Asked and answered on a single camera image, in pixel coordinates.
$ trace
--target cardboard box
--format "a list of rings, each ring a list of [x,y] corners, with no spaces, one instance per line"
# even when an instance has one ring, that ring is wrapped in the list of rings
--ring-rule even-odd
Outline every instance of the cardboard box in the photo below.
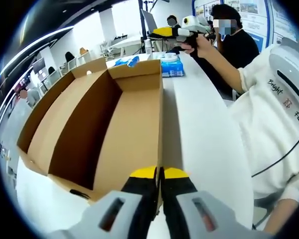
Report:
[[[160,61],[73,69],[37,103],[17,147],[27,168],[98,200],[129,175],[161,164]]]

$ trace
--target white table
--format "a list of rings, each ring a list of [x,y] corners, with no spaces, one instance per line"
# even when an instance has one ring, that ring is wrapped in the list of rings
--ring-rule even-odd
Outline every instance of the white table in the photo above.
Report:
[[[141,60],[148,57],[140,55]],[[228,205],[235,211],[237,221],[250,228],[252,182],[238,126],[206,74],[190,56],[180,57],[186,76],[163,80],[164,164],[182,168],[198,190],[206,190]],[[17,192],[21,208],[46,233],[69,228],[88,207],[84,199],[31,172],[22,161],[17,172]],[[162,207],[148,238],[169,238]]]
[[[120,41],[120,42],[110,46],[110,48],[120,48],[121,49],[121,57],[123,57],[125,47],[139,45],[139,44],[141,44],[141,36],[136,35],[136,36],[129,37],[123,41]]]

